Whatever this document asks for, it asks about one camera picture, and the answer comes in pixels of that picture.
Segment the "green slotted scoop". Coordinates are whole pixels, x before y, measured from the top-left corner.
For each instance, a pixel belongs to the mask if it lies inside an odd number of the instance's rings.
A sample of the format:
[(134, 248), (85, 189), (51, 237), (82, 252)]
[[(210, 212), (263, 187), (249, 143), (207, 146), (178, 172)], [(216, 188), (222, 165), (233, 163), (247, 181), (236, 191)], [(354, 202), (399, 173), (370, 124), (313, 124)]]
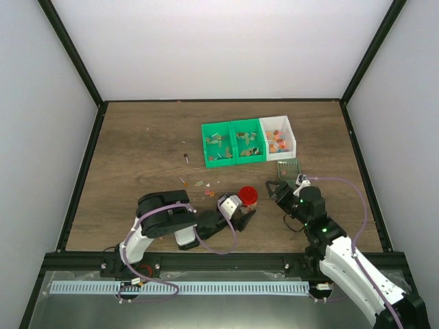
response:
[(291, 187), (296, 187), (296, 180), (301, 174), (298, 159), (282, 159), (277, 162), (278, 178), (287, 182)]

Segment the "green double candy bin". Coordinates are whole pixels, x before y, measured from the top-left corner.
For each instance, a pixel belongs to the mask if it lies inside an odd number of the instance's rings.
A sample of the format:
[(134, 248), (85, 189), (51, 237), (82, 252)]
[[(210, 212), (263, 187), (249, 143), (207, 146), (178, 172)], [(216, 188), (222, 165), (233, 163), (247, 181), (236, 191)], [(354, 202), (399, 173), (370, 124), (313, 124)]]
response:
[(259, 119), (201, 125), (205, 167), (265, 162), (268, 149)]

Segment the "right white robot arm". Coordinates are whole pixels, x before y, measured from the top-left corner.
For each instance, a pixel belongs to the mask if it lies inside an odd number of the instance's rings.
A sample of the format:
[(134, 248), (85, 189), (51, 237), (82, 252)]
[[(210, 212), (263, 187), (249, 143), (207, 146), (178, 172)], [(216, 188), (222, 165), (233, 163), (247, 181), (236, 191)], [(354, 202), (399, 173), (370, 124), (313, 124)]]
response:
[(294, 186), (265, 183), (270, 199), (286, 215), (299, 220), (309, 242), (305, 268), (324, 274), (345, 292), (373, 328), (429, 328), (425, 302), (407, 293), (380, 272), (358, 249), (356, 241), (326, 211), (321, 190), (299, 175)]

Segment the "white candy bin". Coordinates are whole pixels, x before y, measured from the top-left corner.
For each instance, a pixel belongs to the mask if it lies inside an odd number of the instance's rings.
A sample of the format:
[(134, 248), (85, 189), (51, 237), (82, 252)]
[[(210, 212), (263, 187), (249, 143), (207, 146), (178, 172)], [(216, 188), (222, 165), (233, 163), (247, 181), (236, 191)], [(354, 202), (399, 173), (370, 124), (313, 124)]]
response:
[(263, 132), (267, 161), (296, 158), (296, 137), (288, 116), (261, 117), (259, 123)]

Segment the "red jar lid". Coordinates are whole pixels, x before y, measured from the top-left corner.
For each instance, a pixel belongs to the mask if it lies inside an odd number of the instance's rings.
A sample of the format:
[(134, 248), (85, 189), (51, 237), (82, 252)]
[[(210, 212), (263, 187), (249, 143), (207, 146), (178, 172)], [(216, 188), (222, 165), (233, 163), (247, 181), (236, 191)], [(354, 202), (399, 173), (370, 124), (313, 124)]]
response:
[(257, 203), (258, 193), (252, 186), (244, 186), (238, 192), (238, 197), (242, 201), (243, 205), (251, 206)]

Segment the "clear plastic jar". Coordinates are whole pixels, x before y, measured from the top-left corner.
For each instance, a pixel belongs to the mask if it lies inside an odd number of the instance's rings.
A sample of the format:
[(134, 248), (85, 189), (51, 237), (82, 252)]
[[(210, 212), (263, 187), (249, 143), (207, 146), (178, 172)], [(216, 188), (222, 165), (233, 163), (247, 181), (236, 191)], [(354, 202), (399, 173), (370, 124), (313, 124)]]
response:
[(255, 211), (257, 208), (257, 202), (253, 202), (251, 204), (247, 204), (247, 203), (242, 203), (241, 208), (240, 208), (240, 212), (242, 214), (248, 214), (252, 211)]

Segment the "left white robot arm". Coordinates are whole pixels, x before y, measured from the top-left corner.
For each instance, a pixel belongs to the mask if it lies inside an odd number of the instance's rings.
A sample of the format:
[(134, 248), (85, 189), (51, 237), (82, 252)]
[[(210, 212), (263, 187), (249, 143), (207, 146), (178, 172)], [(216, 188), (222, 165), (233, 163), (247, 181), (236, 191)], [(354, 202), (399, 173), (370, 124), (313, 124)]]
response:
[(126, 238), (115, 248), (115, 255), (103, 257), (101, 276), (134, 276), (140, 268), (144, 253), (154, 240), (172, 234), (180, 250), (190, 250), (225, 228), (233, 234), (243, 231), (256, 212), (257, 190), (251, 186), (236, 194), (219, 196), (215, 210), (197, 213), (185, 190), (150, 193), (138, 200), (134, 223)]

